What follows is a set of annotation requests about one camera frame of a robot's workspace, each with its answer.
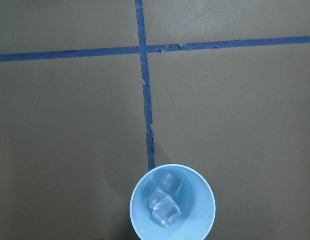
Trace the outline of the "clear ice cube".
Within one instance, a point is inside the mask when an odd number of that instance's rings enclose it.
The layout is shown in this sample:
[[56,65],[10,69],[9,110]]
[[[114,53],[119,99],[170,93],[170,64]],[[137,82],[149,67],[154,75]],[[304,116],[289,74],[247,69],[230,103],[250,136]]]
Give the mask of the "clear ice cube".
[[151,209],[152,220],[163,228],[170,227],[181,216],[180,207],[170,196],[165,196],[162,200],[154,204]]
[[154,209],[169,197],[170,195],[167,194],[164,190],[161,188],[156,188],[148,198],[148,207]]
[[166,172],[162,176],[159,187],[170,195],[178,196],[183,185],[184,180],[169,172]]

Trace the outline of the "light blue plastic cup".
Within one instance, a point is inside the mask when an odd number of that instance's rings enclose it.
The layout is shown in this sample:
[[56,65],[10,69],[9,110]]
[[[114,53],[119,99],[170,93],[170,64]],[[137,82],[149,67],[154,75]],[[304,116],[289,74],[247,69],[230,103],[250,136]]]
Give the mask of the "light blue plastic cup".
[[[178,204],[181,216],[168,228],[151,218],[148,198],[164,173],[184,180],[179,195],[170,195]],[[216,214],[213,191],[206,179],[197,171],[180,164],[166,164],[146,173],[137,183],[130,200],[130,219],[141,240],[203,240],[212,229]]]

